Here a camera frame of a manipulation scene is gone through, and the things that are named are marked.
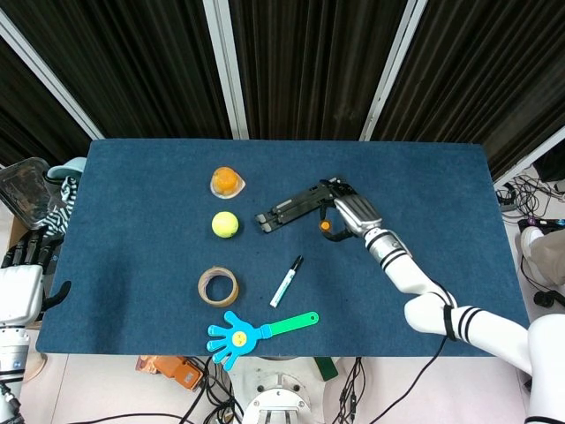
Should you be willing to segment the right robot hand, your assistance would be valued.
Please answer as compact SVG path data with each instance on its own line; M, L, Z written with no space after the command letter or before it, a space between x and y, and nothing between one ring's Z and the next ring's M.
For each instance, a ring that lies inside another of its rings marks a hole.
M332 242L341 242L351 237L362 237L381 225L382 218L366 197L340 178L322 179L320 184L325 197L320 204L319 228L323 237ZM343 219L345 228L332 232L332 223L327 219L327 210L335 208Z

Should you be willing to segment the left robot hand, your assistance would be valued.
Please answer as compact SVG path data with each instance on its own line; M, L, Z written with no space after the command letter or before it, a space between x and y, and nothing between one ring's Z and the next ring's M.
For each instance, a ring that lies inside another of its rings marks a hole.
M47 296L43 279L64 237L49 236L45 228L26 232L8 248L1 262L1 327L24 328L42 320L45 313L61 304L72 283L62 283L56 294Z

